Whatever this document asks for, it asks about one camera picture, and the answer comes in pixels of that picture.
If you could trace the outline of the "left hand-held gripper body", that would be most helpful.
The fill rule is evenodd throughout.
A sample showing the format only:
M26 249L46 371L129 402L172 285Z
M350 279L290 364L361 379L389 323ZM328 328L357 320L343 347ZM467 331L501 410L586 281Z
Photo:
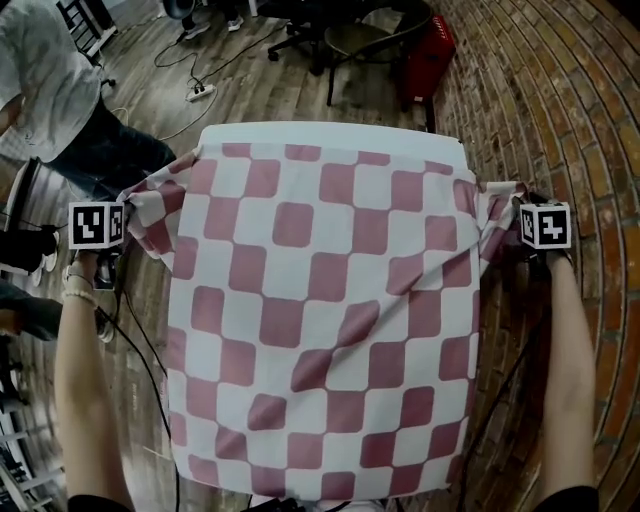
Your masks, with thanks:
M95 253L94 288L114 290L116 265L123 254L125 204L123 202L72 202L68 207L68 247Z

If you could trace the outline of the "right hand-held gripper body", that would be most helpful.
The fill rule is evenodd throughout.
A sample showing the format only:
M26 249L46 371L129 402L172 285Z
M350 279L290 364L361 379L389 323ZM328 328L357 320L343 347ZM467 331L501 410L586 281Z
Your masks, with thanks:
M540 194L519 198L519 242L535 278L549 278L549 255L571 261L571 212L569 204Z

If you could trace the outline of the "pink checkered tablecloth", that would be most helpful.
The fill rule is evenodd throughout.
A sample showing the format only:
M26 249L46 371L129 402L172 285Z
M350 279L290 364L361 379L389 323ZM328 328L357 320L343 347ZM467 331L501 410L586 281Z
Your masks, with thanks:
M523 189L422 158L219 143L126 190L131 234L171 273L180 474L308 501L448 486L480 279Z

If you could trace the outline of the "person's right forearm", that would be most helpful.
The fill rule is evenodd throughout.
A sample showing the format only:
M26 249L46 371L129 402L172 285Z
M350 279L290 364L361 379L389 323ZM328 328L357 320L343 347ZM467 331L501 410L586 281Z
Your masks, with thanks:
M598 512L594 349L569 257L549 251L546 264L551 276L551 344L534 512Z

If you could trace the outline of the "person's left forearm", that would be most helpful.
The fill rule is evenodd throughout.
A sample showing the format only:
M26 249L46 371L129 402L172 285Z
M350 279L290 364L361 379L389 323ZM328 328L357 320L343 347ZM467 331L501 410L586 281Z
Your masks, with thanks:
M91 496L134 512L97 334L94 289L65 285L54 395L69 499Z

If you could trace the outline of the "red case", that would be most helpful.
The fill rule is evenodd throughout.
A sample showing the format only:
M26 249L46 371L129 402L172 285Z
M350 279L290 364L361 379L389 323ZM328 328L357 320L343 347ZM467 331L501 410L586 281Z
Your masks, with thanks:
M409 49L401 68L399 97L402 108L429 103L456 53L453 35L441 15L435 15L420 39Z

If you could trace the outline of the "black round fan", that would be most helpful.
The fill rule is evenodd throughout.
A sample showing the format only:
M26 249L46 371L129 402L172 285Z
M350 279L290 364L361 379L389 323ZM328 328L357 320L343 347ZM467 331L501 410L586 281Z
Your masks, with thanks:
M192 15L197 0L161 0L166 15L174 20L183 20Z

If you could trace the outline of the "white table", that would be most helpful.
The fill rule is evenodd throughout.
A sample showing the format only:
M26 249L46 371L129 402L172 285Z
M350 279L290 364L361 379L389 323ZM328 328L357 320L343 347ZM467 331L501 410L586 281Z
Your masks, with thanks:
M468 167L463 144L456 138L380 125L321 121L264 121L205 127L201 145L218 142L327 146L346 150L405 155Z

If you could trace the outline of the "white metal rack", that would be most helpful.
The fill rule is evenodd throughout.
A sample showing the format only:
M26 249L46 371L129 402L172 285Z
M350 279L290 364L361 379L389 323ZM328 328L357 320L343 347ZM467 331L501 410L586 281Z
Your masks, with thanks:
M47 490L63 474L61 466L35 475L26 464L19 442L26 432L5 433L0 423L0 512L56 512Z

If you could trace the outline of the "olive mesh chair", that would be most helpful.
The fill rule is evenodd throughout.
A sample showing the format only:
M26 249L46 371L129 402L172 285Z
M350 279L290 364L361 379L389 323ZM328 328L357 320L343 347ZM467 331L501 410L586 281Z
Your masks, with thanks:
M361 7L357 21L331 26L324 33L324 42L331 51L326 105L332 106L338 67L357 62L389 65L401 111L407 112L410 100L404 99L401 93L401 75L409 63L411 51L428 31L434 10L425 0L364 0ZM393 32L364 21L369 14L382 9L391 9L401 15Z

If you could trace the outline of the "person's white trousers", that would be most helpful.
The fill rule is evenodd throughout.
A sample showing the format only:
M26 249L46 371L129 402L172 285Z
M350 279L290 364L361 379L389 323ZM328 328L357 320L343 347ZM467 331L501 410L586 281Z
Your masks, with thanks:
M364 501L300 501L252 495L242 512L385 512L387 499Z

